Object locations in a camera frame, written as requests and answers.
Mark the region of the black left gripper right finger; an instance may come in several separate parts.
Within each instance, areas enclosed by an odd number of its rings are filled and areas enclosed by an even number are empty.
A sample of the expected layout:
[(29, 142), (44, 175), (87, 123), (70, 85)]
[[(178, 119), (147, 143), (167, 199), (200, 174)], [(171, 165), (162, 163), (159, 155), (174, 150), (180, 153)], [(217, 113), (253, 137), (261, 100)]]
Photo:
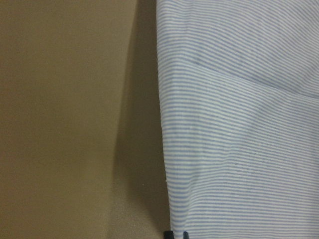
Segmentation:
[(188, 232), (183, 232), (183, 239), (189, 239)]

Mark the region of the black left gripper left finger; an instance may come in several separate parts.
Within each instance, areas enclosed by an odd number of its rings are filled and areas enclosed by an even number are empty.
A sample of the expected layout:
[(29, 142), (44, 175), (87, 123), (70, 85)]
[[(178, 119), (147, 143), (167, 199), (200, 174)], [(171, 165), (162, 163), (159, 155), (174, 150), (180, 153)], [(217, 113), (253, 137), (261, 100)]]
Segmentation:
[(173, 231), (165, 231), (163, 233), (163, 239), (174, 239)]

